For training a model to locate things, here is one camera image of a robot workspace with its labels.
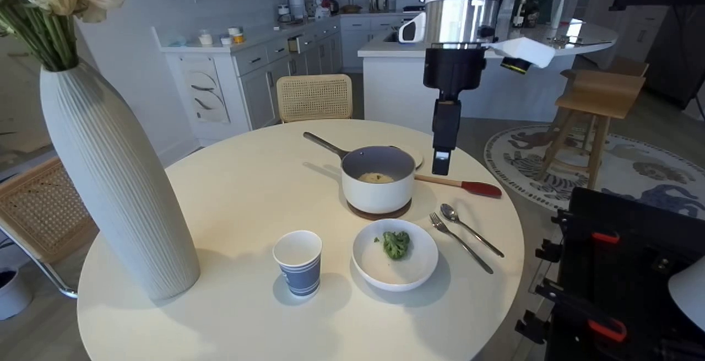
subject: white bowl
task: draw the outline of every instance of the white bowl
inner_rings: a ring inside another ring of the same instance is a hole
[[[405,231],[411,240],[401,260],[384,253],[383,233]],[[400,219],[382,219],[363,228],[352,244],[352,261],[373,286],[391,292],[412,290],[425,283],[438,264],[438,246],[423,228]]]

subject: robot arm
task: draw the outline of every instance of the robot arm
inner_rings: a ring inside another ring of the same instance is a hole
[[[433,111],[432,172],[448,175],[460,127],[458,95],[479,87],[486,67],[485,51],[492,48],[506,57],[503,67],[521,73],[531,64],[546,67],[556,51],[525,37],[496,42],[499,0],[425,0],[425,3],[426,11],[401,27],[399,40],[424,40],[430,44],[426,49],[424,85],[438,89]]]

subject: round table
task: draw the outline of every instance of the round table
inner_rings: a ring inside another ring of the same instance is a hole
[[[351,260],[355,235],[370,221],[353,215],[340,189],[337,155],[302,137],[310,131],[352,150],[411,146],[431,172],[431,137],[405,127],[358,120],[276,125],[229,138],[169,167],[196,244],[201,278],[182,295],[154,304],[127,275],[102,235],[80,276],[78,325],[93,361],[149,359],[458,360],[487,343],[516,296],[524,237],[512,201],[416,181],[401,218],[438,243],[431,278],[407,293],[367,284]],[[449,177],[499,186],[478,161],[453,153]],[[502,250],[494,255],[448,223],[494,269],[489,275],[461,245],[434,230],[441,203]],[[319,292],[290,295],[272,246],[292,230],[323,240]]]

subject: chair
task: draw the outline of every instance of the chair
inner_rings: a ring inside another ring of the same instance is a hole
[[[282,122],[349,119],[353,83],[344,74],[282,77],[276,83]]]
[[[595,188],[610,120],[612,118],[623,119],[627,116],[637,100],[642,85],[644,85],[644,75],[648,67],[648,64],[642,62],[617,57],[609,69],[610,72],[592,70],[561,72],[564,77],[569,79],[568,91],[556,100],[558,113],[546,135],[547,137],[551,136],[556,128],[559,129],[559,132],[546,150],[544,162],[536,175],[536,180],[542,180],[551,164],[556,164],[588,172],[587,188],[590,190]],[[590,116],[590,123],[585,131],[582,147],[567,147],[565,145],[566,138],[571,133],[579,116],[584,114]],[[593,129],[595,129],[595,135],[592,149],[587,150],[587,143]],[[588,153],[588,165],[572,165],[556,160],[556,155],[561,148],[567,148],[581,154]]]
[[[78,297],[51,264],[92,241],[98,227],[58,158],[0,185],[0,230],[35,261],[63,295]]]

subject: wooden spatula handle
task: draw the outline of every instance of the wooden spatula handle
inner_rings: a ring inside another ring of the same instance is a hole
[[[438,183],[439,185],[455,186],[461,187],[463,185],[462,180],[452,180],[443,177],[427,177],[426,175],[416,175],[417,180],[422,180],[424,182]]]

